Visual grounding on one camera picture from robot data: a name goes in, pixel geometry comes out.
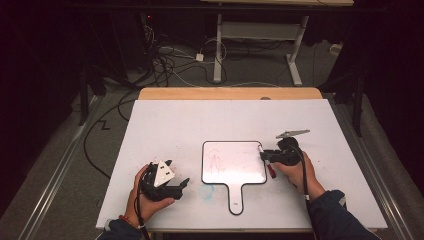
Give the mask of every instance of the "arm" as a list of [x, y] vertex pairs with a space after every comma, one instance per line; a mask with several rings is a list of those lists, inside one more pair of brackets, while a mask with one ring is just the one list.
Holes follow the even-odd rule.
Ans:
[[[311, 221], [314, 221], [322, 239], [379, 239], [368, 231], [342, 204], [344, 193], [341, 191], [325, 191], [315, 177], [315, 170], [308, 155], [303, 152], [308, 180], [308, 191], [311, 201]], [[295, 166], [274, 163], [283, 172], [300, 193], [303, 193], [303, 166], [299, 162]]]
[[[139, 229], [138, 217], [135, 212], [134, 204], [137, 197], [137, 187], [141, 175], [147, 169], [147, 165], [144, 166], [135, 176], [133, 189], [130, 191], [127, 209], [125, 215], [121, 215], [119, 219], [108, 221], [105, 225], [103, 233], [97, 238], [98, 240], [105, 239], [125, 239], [125, 240], [138, 240], [142, 237], [142, 232]], [[144, 223], [159, 210], [166, 208], [175, 202], [173, 198], [165, 198], [159, 202], [153, 202], [147, 199], [143, 194], [140, 198], [140, 209], [141, 216], [144, 219]]]

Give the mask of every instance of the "white tabletop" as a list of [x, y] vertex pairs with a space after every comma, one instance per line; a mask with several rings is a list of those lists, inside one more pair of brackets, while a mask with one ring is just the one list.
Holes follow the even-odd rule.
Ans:
[[225, 186], [201, 181], [204, 142], [258, 141], [276, 149], [276, 135], [301, 129], [311, 130], [296, 139], [322, 185], [345, 192], [348, 210], [366, 227], [387, 228], [327, 100], [136, 101], [96, 227], [125, 212], [143, 165], [171, 159], [175, 182], [190, 182], [181, 200], [148, 222], [150, 231], [310, 230], [302, 196], [280, 173], [244, 186], [244, 210], [237, 216], [228, 209]]

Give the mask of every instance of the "desk leg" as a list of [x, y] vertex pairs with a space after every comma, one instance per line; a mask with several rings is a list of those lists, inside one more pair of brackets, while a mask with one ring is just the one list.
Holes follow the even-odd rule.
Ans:
[[213, 81], [215, 83], [221, 82], [221, 64], [222, 64], [222, 52], [221, 52], [221, 40], [222, 40], [222, 14], [218, 14], [218, 22], [216, 25], [216, 55], [215, 55], [215, 66], [213, 71]]
[[79, 122], [79, 126], [84, 125], [85, 120], [88, 116], [88, 89], [87, 89], [87, 77], [86, 77], [86, 67], [85, 64], [81, 66], [79, 72], [79, 80], [80, 80], [80, 99], [81, 99], [81, 118]]
[[302, 86], [302, 80], [300, 80], [299, 72], [296, 67], [296, 56], [299, 52], [300, 44], [302, 43], [303, 34], [306, 30], [306, 24], [308, 23], [309, 16], [304, 16], [302, 18], [302, 23], [299, 26], [299, 29], [297, 30], [296, 39], [294, 42], [294, 49], [292, 54], [287, 54], [287, 64], [289, 65], [290, 73], [293, 79], [293, 83], [296, 87]]

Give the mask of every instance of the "table leg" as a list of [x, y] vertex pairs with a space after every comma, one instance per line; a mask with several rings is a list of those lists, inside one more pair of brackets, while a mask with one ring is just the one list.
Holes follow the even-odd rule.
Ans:
[[297, 30], [293, 52], [292, 54], [287, 54], [286, 56], [287, 64], [289, 65], [293, 83], [296, 87], [302, 86], [302, 80], [300, 79], [295, 60], [296, 60], [297, 53], [299, 52], [300, 44], [302, 43], [302, 38], [306, 30], [306, 24], [308, 23], [308, 19], [309, 19], [309, 16], [304, 16], [302, 18], [302, 23], [300, 24], [299, 29]]
[[221, 82], [221, 64], [222, 64], [222, 52], [221, 52], [221, 40], [222, 40], [222, 14], [218, 14], [218, 21], [216, 24], [216, 54], [215, 54], [215, 67], [213, 71], [213, 81], [215, 83]]

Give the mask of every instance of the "person's right hand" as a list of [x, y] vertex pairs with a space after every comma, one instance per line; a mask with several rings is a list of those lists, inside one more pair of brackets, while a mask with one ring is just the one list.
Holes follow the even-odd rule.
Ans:
[[[311, 159], [309, 159], [308, 155], [305, 152], [302, 153], [306, 165], [306, 178], [308, 180], [309, 198], [311, 201], [313, 201], [319, 196], [321, 196], [325, 192], [325, 189], [321, 186], [321, 184], [315, 177], [315, 170], [314, 166], [312, 165]], [[283, 172], [288, 177], [288, 180], [296, 186], [297, 190], [300, 193], [304, 193], [302, 162], [299, 162], [294, 166], [286, 166], [282, 163], [275, 162], [274, 167]]]

